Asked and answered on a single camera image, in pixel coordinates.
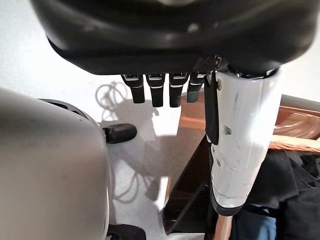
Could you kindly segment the robot left hand black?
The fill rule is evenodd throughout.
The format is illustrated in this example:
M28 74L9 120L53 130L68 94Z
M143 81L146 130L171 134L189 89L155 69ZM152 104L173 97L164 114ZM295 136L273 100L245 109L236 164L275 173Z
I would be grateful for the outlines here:
M315 37L317 0L33 0L55 52L95 75L121 75L136 103L155 107L169 74L170 105L189 79L204 88L211 202L245 204L269 148L281 100L279 69Z

